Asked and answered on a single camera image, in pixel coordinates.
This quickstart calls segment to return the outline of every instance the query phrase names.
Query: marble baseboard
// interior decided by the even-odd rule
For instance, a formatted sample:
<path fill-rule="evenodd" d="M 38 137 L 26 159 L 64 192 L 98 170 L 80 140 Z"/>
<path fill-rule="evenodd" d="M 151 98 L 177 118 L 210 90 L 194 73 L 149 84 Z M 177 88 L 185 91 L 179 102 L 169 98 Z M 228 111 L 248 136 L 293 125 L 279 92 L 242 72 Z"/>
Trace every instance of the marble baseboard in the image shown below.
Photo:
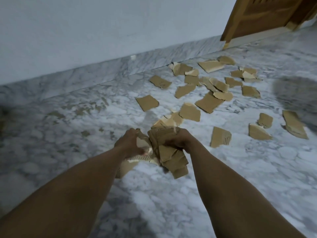
<path fill-rule="evenodd" d="M 80 68 L 44 75 L 0 86 L 0 105 L 13 108 L 41 101 L 96 84 L 166 66 L 222 50 L 221 36 L 187 42 L 136 55 L 90 64 Z"/>

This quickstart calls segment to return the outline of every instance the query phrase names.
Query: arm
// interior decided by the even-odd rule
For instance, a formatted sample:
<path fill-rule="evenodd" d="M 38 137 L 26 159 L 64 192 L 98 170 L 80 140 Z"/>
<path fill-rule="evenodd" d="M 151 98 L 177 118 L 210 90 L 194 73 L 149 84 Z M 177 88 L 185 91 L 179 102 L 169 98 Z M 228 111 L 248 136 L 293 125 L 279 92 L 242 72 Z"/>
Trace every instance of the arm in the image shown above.
<path fill-rule="evenodd" d="M 251 183 L 187 130 L 181 129 L 166 144 L 191 155 L 198 191 L 218 238 L 304 238 Z"/>
<path fill-rule="evenodd" d="M 87 237 L 121 162 L 142 153 L 128 130 L 113 149 L 70 168 L 4 216 L 1 237 Z"/>

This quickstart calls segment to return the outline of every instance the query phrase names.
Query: white marble floor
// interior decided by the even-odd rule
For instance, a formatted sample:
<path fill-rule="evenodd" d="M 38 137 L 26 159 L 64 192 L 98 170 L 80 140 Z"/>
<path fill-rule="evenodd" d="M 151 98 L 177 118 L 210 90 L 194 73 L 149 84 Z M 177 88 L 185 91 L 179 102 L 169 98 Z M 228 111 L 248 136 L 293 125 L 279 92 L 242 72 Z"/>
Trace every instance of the white marble floor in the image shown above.
<path fill-rule="evenodd" d="M 185 61 L 199 68 L 198 61 L 229 55 L 240 66 L 258 69 L 263 81 L 253 84 L 261 99 L 244 97 L 241 88 L 235 87 L 232 101 L 212 114 L 202 112 L 199 123 L 186 120 L 182 124 L 206 146 L 214 126 L 229 130 L 229 146 L 208 149 L 255 185 L 309 238 L 317 237 L 317 53 L 315 43 L 307 45 L 316 40 L 316 32 L 317 26 Z M 235 69 L 226 66 L 209 76 L 224 80 Z M 171 87 L 153 86 L 148 79 L 154 74 L 172 81 Z M 0 148 L 3 211 L 9 212 L 67 168 L 110 149 L 127 128 L 146 132 L 170 108 L 177 110 L 185 101 L 194 103 L 207 93 L 204 86 L 197 87 L 177 100 L 175 90 L 183 84 L 184 76 L 174 77 L 168 67 L 162 67 L 11 111 Z M 135 97 L 147 94 L 160 106 L 143 112 Z M 283 109 L 298 112 L 309 140 L 281 127 Z M 260 112 L 274 118 L 268 130 L 273 140 L 248 136 L 248 124 Z M 188 167 L 188 176 L 173 180 L 159 167 L 141 163 L 116 180 L 90 237 L 214 237 L 191 163 Z"/>

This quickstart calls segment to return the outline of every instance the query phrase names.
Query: wooden door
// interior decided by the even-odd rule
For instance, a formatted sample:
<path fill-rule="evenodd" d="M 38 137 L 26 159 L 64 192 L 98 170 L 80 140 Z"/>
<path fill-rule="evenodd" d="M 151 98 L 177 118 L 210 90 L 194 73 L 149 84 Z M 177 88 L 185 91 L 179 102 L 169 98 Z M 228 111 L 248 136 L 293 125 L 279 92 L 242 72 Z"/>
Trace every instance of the wooden door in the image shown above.
<path fill-rule="evenodd" d="M 303 0 L 237 0 L 222 40 L 283 27 Z"/>

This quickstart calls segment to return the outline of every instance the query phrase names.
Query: hand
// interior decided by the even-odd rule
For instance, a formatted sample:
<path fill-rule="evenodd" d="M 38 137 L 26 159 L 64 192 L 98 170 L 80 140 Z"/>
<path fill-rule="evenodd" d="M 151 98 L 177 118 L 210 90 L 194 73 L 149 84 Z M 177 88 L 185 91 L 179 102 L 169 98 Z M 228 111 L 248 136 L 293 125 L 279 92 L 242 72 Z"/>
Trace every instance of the hand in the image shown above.
<path fill-rule="evenodd" d="M 178 134 L 172 139 L 166 140 L 164 145 L 182 148 L 189 153 L 190 145 L 195 140 L 195 137 L 192 136 L 188 130 L 181 128 Z"/>
<path fill-rule="evenodd" d="M 114 146 L 122 147 L 127 150 L 126 158 L 144 154 L 144 150 L 137 147 L 137 132 L 133 128 L 127 130 L 125 134 L 117 140 Z"/>

